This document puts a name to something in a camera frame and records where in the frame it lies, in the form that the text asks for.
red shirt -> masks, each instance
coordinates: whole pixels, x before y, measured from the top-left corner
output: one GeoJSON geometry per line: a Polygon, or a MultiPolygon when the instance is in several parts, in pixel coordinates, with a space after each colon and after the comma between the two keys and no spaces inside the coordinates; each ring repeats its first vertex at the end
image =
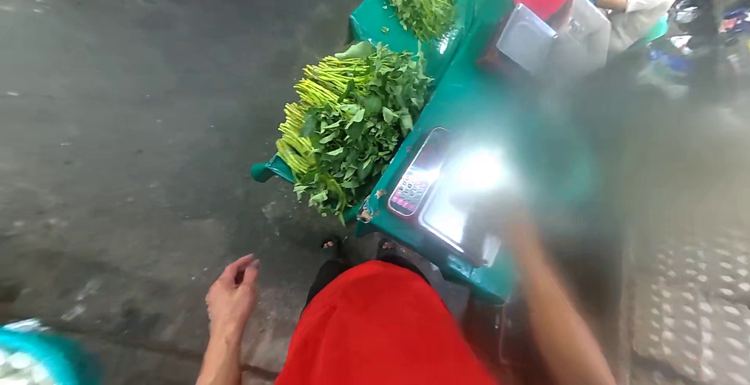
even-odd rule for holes
{"type": "Polygon", "coordinates": [[[305,308],[277,385],[496,384],[419,275],[370,261],[305,308]]]}

concrete floor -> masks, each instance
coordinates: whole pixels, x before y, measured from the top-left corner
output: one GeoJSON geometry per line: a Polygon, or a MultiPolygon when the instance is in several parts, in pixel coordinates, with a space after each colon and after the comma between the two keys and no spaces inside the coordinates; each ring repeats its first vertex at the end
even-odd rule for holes
{"type": "Polygon", "coordinates": [[[245,361],[278,371],[336,224],[249,169],[360,1],[0,0],[2,313],[115,346],[105,383],[190,383],[205,292],[254,252],[245,361]]]}

white shirt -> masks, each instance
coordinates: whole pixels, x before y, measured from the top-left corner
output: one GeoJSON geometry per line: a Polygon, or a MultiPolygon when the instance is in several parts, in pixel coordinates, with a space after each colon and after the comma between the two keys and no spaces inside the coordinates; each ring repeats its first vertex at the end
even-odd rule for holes
{"type": "Polygon", "coordinates": [[[624,13],[609,14],[612,23],[609,54],[625,51],[667,14],[675,0],[628,0],[624,13]]]}

digital scale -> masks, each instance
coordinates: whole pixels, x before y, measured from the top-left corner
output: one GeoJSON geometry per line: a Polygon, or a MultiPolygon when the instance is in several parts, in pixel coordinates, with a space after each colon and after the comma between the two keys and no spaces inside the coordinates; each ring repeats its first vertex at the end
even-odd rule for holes
{"type": "Polygon", "coordinates": [[[461,146],[447,130],[436,127],[399,179],[387,206],[466,262],[477,268],[492,265],[502,243],[479,207],[501,180],[507,184],[504,171],[498,152],[461,146]]]}

black pants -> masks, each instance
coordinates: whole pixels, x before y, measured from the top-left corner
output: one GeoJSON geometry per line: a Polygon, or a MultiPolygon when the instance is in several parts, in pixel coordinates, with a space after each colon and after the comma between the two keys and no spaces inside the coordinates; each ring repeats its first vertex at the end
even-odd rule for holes
{"type": "MultiPolygon", "coordinates": [[[[397,254],[384,254],[382,256],[379,256],[378,260],[382,262],[392,263],[394,265],[400,266],[401,268],[408,269],[409,271],[414,272],[415,274],[422,277],[422,279],[424,279],[429,284],[429,281],[427,281],[427,277],[425,276],[425,274],[421,273],[416,265],[409,262],[402,256],[399,256],[397,254]]],[[[331,284],[331,281],[336,279],[338,275],[343,274],[347,269],[351,267],[351,264],[344,262],[341,259],[329,260],[328,262],[324,263],[323,266],[320,267],[318,275],[315,276],[313,285],[310,286],[310,291],[307,293],[307,301],[305,302],[305,307],[310,304],[310,301],[313,299],[313,297],[320,293],[320,291],[325,288],[326,285],[331,284]]]]}

